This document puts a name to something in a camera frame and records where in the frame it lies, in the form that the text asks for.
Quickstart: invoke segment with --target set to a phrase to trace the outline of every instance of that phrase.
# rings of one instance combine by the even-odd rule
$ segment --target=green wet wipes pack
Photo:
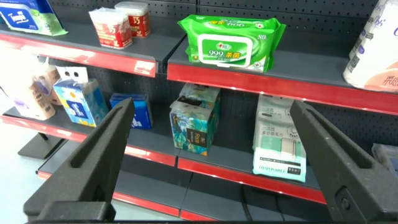
[[[178,24],[187,32],[191,63],[258,72],[272,68],[272,54],[286,25],[277,19],[190,15]]]
[[[52,36],[67,33],[48,1],[0,0],[0,16],[12,30]]]

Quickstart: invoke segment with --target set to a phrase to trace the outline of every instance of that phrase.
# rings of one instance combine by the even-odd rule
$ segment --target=blue tissue box
[[[136,112],[132,121],[132,128],[151,129],[153,125],[152,114],[149,106],[148,94],[113,93],[109,102],[114,108],[119,102],[132,98]]]
[[[88,83],[59,79],[53,87],[74,123],[97,127],[109,112],[96,79]]]

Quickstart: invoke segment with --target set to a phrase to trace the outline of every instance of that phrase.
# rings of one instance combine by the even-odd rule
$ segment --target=product label
[[[0,7],[0,12],[12,27],[30,30],[39,29],[28,9]]]
[[[248,45],[241,42],[203,40],[203,59],[217,62],[231,62],[235,65],[244,65]]]
[[[129,16],[129,23],[133,37],[146,37],[150,34],[148,13],[143,16]]]
[[[94,22],[94,26],[101,45],[123,49],[132,43],[128,21],[116,25]]]
[[[67,104],[69,106],[68,112],[71,115],[74,115],[74,116],[79,117],[79,118],[88,119],[86,111],[85,111],[85,109],[84,109],[84,107],[83,107],[83,105],[81,103],[67,100]]]
[[[207,133],[187,128],[187,139],[191,144],[206,147]]]

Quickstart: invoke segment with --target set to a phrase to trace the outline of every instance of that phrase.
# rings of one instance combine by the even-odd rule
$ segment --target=red shelf edge
[[[85,134],[80,134],[80,133],[75,133],[71,132],[62,128],[56,128],[53,126],[49,125],[44,125],[35,121],[30,121],[28,119],[22,119],[22,118],[15,118],[11,116],[0,116],[0,122],[3,122],[5,124],[11,124],[15,126],[20,126],[23,128],[29,128],[35,131],[38,131],[40,133],[48,134],[51,136],[55,136],[58,138],[64,138],[67,140],[71,141],[76,141],[76,142],[82,142],[84,139],[86,139],[87,135]],[[147,159],[150,161],[158,162],[161,164],[169,165],[169,166],[174,166],[175,165],[175,156],[170,156],[158,152],[152,152],[148,151],[143,148],[139,148],[136,146],[126,146],[126,150],[124,151],[125,154],[129,156],[134,156],[138,157],[141,159]]]
[[[320,190],[301,187],[288,182],[270,179],[265,176],[246,174],[244,172],[213,166],[202,162],[196,162],[181,157],[178,159],[178,168],[326,204],[326,200]]]
[[[180,218],[189,221],[218,221],[214,218],[209,218],[204,215],[199,215],[196,213],[188,212],[186,210],[181,210]]]
[[[43,172],[43,171],[38,171],[37,175],[42,179],[48,179],[51,176],[51,174],[49,174],[47,172]],[[162,213],[165,213],[168,215],[173,215],[175,217],[178,217],[179,213],[180,213],[180,210],[178,208],[173,208],[173,207],[170,207],[167,205],[162,205],[162,204],[159,204],[156,202],[151,202],[148,200],[144,200],[144,199],[133,197],[133,196],[126,195],[126,194],[122,194],[119,192],[113,193],[113,199],[119,200],[121,202],[130,203],[132,205],[137,205],[137,206],[140,206],[143,208],[155,210],[157,212],[162,212]]]
[[[155,60],[151,61],[98,52],[95,50],[78,49],[67,45],[47,43],[7,34],[0,34],[0,46],[17,50],[25,50],[33,54],[44,55],[60,60],[143,75],[146,77],[153,78],[156,73],[157,64]],[[138,72],[143,65],[151,66],[151,64],[148,63],[153,63],[151,69],[147,69],[146,72]]]
[[[167,79],[398,115],[398,95],[169,63]]]

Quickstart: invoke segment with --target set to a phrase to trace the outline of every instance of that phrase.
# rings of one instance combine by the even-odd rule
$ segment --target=barcode
[[[359,57],[354,55],[353,59],[351,59],[351,61],[349,61],[348,70],[350,72],[353,72],[353,70],[356,67],[356,65],[358,64],[358,62],[359,62]]]

